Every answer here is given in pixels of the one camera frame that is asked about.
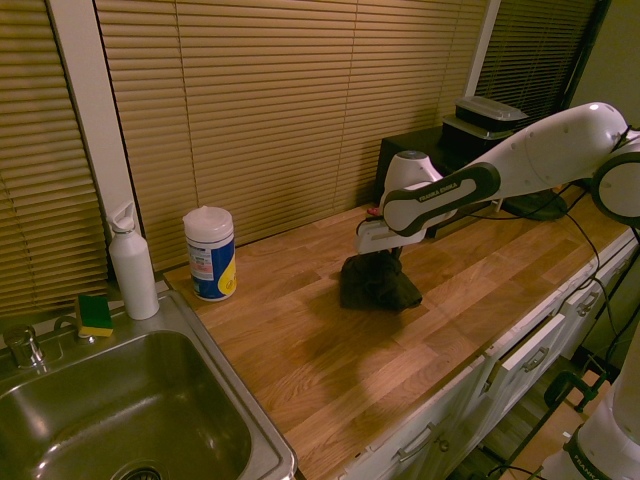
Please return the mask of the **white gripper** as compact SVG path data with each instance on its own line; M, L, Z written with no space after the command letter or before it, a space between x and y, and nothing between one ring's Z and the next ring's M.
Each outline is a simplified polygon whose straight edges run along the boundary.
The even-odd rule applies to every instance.
M383 220L365 219L356 228L355 248L359 254L391 250L394 258L399 258L406 238L389 229Z

